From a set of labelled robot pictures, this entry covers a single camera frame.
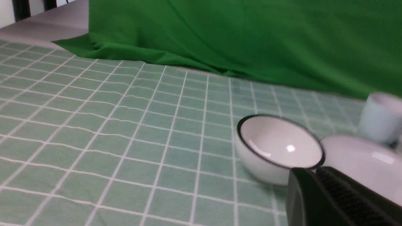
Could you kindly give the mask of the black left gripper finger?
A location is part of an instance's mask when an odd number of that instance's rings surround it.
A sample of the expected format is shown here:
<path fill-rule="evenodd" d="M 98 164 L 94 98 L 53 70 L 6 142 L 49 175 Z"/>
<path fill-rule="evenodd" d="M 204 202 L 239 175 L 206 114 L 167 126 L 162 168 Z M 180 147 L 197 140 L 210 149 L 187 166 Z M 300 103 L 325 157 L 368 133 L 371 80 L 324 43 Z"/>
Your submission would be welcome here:
<path fill-rule="evenodd" d="M 401 207 L 330 166 L 292 168 L 286 199 L 289 226 L 400 226 Z"/>

